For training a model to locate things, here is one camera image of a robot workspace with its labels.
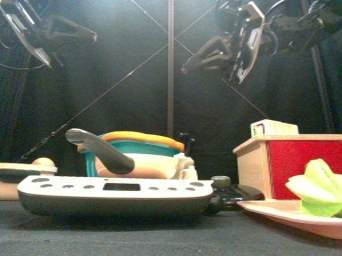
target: red box panel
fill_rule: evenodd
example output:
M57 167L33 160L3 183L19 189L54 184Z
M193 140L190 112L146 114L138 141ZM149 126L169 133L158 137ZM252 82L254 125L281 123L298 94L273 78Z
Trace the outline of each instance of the red box panel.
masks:
M298 199L285 184L290 177L305 174L311 160L323 158L333 172L342 174L341 141L270 141L269 157L274 199Z

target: lettuce toy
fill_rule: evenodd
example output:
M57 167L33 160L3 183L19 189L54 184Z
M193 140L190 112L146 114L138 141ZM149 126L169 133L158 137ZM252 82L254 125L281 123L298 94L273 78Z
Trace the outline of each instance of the lettuce toy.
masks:
M305 175L289 179L286 187L301 198L301 212L321 217L342 217L342 177L323 159L312 160Z

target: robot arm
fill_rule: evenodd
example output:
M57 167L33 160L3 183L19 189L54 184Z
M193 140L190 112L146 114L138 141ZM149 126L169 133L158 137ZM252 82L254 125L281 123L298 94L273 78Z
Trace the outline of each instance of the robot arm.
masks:
M218 23L225 33L210 39L188 60L182 67L185 74L200 68L217 69L225 72L228 82L242 83L260 55L298 52L342 28L342 0L317 0L308 15L278 15L269 22L265 19L272 10L264 15L254 2L245 6L238 3L230 0L218 8Z
M30 53L50 67L53 60L63 65L58 58L63 45L97 41L97 33L65 17L42 19L29 0L0 0L0 13Z

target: toy cooking pot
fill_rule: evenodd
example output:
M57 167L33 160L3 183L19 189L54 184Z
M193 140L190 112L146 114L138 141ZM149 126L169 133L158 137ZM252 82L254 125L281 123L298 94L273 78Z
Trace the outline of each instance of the toy cooking pot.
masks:
M79 146L79 152L95 154L91 165L101 177L198 179L194 160L182 153L185 145L172 138L138 132L98 137L75 128L66 138Z

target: black cord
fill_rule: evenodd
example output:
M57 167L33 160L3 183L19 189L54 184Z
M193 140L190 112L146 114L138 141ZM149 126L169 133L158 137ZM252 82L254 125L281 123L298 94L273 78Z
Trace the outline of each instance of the black cord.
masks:
M268 17L270 16L270 14L276 11L277 8L280 8L284 4L286 4L290 0L281 0L278 1L272 8L268 10L268 12L265 13L265 20L268 19Z
M21 67L13 67L13 66L9 66L9 65L0 63L0 68L5 68L7 70L13 70L13 71L34 71L34 70L38 70L38 69L43 68L45 66L47 66L47 65L42 64L37 67L21 68Z

